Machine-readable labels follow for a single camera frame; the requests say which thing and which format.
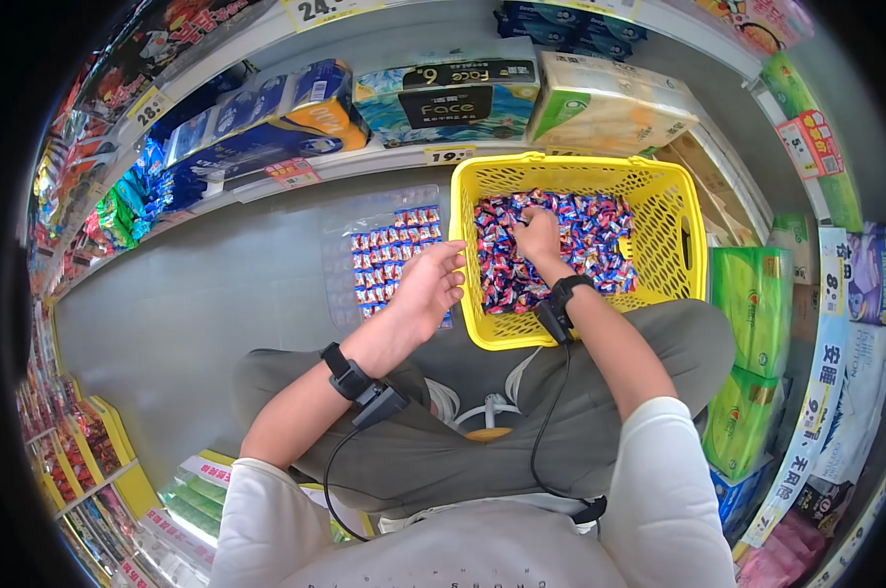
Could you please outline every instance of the wrist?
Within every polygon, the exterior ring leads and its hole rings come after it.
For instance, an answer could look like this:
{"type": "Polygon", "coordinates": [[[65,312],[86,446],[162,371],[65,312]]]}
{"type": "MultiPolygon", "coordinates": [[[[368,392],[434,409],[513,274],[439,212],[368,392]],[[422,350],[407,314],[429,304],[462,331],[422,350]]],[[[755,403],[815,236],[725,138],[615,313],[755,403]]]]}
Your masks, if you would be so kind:
{"type": "Polygon", "coordinates": [[[368,376],[385,377],[424,343],[400,319],[391,307],[378,312],[341,343],[341,353],[368,376]]]}

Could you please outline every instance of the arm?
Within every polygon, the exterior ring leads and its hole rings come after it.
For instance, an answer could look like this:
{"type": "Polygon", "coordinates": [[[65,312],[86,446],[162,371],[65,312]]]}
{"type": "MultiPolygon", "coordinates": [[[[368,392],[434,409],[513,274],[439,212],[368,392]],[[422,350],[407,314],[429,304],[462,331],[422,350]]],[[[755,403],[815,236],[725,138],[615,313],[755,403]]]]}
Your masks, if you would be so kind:
{"type": "MultiPolygon", "coordinates": [[[[465,265],[465,241],[428,248],[403,268],[401,285],[383,311],[362,324],[341,344],[341,353],[364,372],[382,378],[436,331],[443,315],[462,298],[465,280],[453,270],[465,265]]],[[[286,469],[352,405],[319,362],[289,384],[261,410],[240,444],[240,457],[286,469]]]]}
{"type": "MultiPolygon", "coordinates": [[[[575,271],[560,259],[560,233],[553,213],[531,207],[523,211],[530,222],[514,226],[518,250],[538,270],[549,287],[575,271]]],[[[576,326],[625,422],[645,401],[658,396],[677,398],[662,362],[636,328],[609,306],[590,286],[574,288],[567,314],[576,326]]]]}

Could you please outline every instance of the purple package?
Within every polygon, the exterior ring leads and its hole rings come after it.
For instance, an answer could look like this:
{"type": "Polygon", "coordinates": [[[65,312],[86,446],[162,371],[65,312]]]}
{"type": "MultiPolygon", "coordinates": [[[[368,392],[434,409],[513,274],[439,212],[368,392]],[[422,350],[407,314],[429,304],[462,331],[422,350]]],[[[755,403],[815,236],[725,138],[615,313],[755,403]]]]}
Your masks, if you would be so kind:
{"type": "Polygon", "coordinates": [[[848,318],[886,324],[886,229],[879,229],[878,234],[848,233],[848,245],[848,318]]]}

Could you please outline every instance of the store aisle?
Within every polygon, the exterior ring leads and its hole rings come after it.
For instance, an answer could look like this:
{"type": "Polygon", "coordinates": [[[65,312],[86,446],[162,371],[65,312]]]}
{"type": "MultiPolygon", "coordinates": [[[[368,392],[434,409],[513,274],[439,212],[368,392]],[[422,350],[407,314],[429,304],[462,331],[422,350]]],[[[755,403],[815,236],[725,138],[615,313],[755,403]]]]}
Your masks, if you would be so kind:
{"type": "MultiPolygon", "coordinates": [[[[325,297],[319,212],[343,197],[437,183],[448,198],[452,169],[397,171],[324,182],[301,191],[232,204],[195,218],[126,253],[57,305],[64,367],[84,395],[119,411],[155,488],[205,448],[237,455],[245,431],[230,414],[235,363],[257,347],[309,351],[340,341],[325,297]]],[[[463,409],[498,392],[529,351],[492,356],[472,345],[456,317],[418,351],[427,377],[463,393],[463,409]],[[464,354],[459,373],[434,358],[464,354]],[[495,390],[480,390],[485,371],[495,390]]]]}

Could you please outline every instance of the green tissue package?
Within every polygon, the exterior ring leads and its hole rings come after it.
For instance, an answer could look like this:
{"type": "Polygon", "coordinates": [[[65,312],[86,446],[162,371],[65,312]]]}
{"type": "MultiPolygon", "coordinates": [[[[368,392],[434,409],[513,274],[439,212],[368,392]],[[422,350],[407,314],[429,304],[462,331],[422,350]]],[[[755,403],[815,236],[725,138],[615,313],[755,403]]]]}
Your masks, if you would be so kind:
{"type": "Polygon", "coordinates": [[[766,378],[781,376],[789,358],[791,253],[775,247],[715,247],[711,254],[711,303],[731,322],[733,365],[766,378]]]}
{"type": "Polygon", "coordinates": [[[733,366],[707,404],[704,455],[731,482],[746,477],[763,454],[777,384],[778,378],[762,378],[733,366]]]}

